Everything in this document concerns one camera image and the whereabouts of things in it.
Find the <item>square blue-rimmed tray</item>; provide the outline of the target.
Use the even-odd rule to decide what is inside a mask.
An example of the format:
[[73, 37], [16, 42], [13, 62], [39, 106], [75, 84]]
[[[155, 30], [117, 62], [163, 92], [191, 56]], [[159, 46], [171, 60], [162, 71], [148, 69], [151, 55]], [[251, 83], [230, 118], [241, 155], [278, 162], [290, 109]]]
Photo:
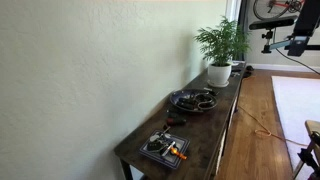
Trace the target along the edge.
[[176, 169], [182, 160], [190, 141], [165, 131], [155, 130], [140, 148], [140, 153], [167, 167]]

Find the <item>white area rug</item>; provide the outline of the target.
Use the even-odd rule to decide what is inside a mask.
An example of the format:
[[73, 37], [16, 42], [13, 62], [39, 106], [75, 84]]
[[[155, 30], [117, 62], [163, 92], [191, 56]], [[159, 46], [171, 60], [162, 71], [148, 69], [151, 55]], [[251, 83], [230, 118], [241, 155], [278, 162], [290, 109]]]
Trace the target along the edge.
[[289, 157], [295, 167], [302, 144], [309, 144], [305, 121], [320, 121], [320, 80], [273, 76], [272, 86], [282, 130], [289, 139]]

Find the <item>bicycle on wall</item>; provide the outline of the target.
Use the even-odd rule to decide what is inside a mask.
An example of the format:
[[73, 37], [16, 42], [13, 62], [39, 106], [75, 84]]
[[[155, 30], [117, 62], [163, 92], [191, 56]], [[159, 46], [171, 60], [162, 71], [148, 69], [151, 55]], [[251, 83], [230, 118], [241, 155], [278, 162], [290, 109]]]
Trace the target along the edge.
[[279, 18], [289, 13], [300, 12], [305, 0], [255, 0], [253, 13], [260, 20]]

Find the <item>dark wooden console table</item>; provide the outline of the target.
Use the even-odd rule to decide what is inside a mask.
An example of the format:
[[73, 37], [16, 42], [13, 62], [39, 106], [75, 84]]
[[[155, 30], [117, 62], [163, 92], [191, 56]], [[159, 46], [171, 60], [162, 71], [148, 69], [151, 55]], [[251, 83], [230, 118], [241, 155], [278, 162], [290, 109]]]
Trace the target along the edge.
[[203, 113], [183, 112], [187, 120], [183, 126], [175, 126], [169, 132], [190, 141], [187, 158], [171, 169], [139, 152], [142, 145], [155, 130], [165, 125], [167, 111], [173, 106], [167, 102], [146, 122], [137, 127], [114, 149], [119, 157], [125, 180], [133, 180], [132, 168], [136, 168], [150, 180], [210, 180], [215, 174], [221, 140], [227, 131], [230, 116], [239, 95], [242, 74], [229, 78], [229, 85], [217, 88], [218, 104]]

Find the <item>wooden folding chair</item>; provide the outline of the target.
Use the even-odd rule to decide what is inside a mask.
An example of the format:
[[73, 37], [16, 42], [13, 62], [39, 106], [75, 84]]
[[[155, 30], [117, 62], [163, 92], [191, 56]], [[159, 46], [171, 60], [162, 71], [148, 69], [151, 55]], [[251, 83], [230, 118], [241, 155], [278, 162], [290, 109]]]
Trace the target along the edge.
[[293, 178], [296, 178], [306, 164], [313, 169], [313, 172], [307, 180], [320, 180], [320, 122], [313, 120], [306, 120], [305, 126], [310, 137], [310, 143], [306, 149], [301, 149], [298, 153], [300, 161], [293, 172]]

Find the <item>black light with red end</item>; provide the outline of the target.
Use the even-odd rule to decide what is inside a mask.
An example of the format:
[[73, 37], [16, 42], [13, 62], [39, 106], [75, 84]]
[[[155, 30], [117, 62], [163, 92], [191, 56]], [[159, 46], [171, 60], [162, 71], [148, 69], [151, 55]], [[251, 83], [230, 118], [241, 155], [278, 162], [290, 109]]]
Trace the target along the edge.
[[168, 118], [166, 120], [167, 125], [169, 126], [181, 126], [181, 125], [185, 125], [186, 124], [186, 120], [185, 119], [179, 119], [179, 118]]

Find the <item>bunch of keys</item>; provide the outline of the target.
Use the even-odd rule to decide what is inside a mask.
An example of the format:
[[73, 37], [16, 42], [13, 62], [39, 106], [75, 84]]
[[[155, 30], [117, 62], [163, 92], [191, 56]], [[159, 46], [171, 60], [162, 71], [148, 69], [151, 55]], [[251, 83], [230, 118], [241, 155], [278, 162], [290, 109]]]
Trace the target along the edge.
[[160, 152], [171, 143], [171, 135], [168, 133], [157, 133], [149, 138], [147, 150], [150, 152]]

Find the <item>round dark blue plate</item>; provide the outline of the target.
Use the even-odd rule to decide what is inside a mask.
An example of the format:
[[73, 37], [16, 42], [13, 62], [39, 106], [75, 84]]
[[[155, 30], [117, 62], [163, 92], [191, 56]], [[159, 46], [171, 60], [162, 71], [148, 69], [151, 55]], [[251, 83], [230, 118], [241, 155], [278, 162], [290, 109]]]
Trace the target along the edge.
[[217, 99], [207, 90], [186, 89], [173, 92], [169, 101], [180, 110], [202, 113], [213, 109]]

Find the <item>potted green fern plant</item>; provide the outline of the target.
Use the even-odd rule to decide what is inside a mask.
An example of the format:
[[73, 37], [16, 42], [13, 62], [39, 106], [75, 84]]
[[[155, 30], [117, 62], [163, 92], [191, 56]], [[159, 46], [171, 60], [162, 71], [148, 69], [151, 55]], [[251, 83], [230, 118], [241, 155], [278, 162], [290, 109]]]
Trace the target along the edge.
[[249, 49], [248, 34], [235, 20], [225, 16], [215, 27], [200, 28], [194, 40], [200, 44], [203, 59], [210, 61], [208, 82], [214, 87], [226, 87], [231, 75], [231, 61], [237, 60]]

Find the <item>orange handled tool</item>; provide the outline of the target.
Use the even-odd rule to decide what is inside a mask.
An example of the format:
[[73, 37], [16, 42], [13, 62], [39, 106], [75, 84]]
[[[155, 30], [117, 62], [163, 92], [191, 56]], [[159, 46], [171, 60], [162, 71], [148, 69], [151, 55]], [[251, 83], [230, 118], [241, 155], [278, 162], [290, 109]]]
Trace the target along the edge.
[[176, 148], [170, 148], [170, 151], [171, 151], [171, 153], [173, 153], [174, 155], [176, 155], [180, 159], [183, 159], [183, 160], [187, 159], [187, 156], [185, 156], [182, 153], [180, 153]]

